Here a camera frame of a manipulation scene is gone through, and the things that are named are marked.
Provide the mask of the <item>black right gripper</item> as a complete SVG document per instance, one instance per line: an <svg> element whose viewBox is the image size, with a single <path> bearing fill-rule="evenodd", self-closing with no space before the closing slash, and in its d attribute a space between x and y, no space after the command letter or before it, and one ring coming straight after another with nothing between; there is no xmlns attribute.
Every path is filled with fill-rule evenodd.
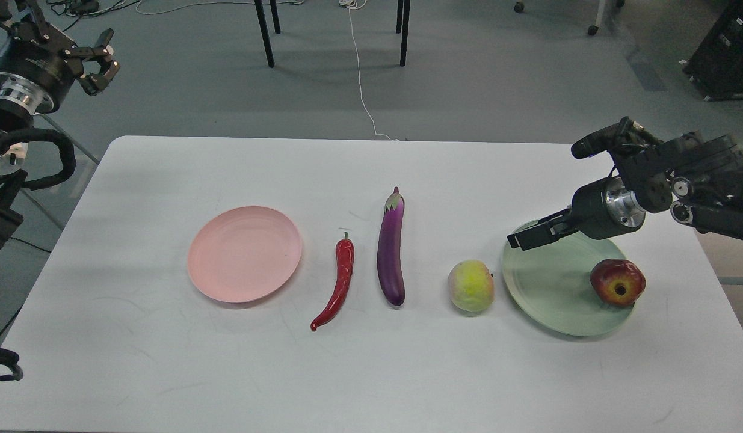
<svg viewBox="0 0 743 433"><path fill-rule="evenodd" d="M531 250L553 244L578 231L607 239L639 230L646 211L619 177L607 177L579 188L571 207L542 217L508 234L511 248Z"/></svg>

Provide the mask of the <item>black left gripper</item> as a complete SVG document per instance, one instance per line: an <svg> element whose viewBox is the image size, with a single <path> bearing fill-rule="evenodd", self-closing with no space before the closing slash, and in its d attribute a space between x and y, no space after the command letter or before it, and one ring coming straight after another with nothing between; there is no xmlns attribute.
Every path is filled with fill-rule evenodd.
<svg viewBox="0 0 743 433"><path fill-rule="evenodd" d="M75 80L87 95L97 96L120 69L119 61L106 61L113 36L107 28L93 46L77 46L54 25L37 31L32 24L14 24L0 49L0 85L20 76L39 86L46 93L35 109L40 113L58 111ZM83 73L82 61L99 61L99 71Z"/></svg>

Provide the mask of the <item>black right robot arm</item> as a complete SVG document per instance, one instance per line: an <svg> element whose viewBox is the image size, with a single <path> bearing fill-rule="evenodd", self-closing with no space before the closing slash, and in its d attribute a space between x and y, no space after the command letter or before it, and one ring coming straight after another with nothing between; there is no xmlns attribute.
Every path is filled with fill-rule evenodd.
<svg viewBox="0 0 743 433"><path fill-rule="evenodd" d="M688 132L663 141L625 116L571 147L576 159L603 152L611 157L610 175L579 188L566 209L508 235L511 248L530 250L574 233L613 238L665 211L698 232L743 241L743 147L731 135L706 141Z"/></svg>

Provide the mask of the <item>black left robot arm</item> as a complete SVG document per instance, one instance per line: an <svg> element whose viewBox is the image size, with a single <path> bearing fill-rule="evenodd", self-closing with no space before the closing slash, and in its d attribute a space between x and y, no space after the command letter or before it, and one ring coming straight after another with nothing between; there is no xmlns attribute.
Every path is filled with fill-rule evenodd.
<svg viewBox="0 0 743 433"><path fill-rule="evenodd" d="M74 83L87 95L99 95L120 67L113 57L112 28L91 47L78 45L53 25L14 23L7 31L0 48L0 250L23 223L13 209L17 195L65 183L75 172L75 152L82 150L55 124L37 127L35 117L57 112ZM31 143L55 146L57 173L28 178L24 164Z"/></svg>

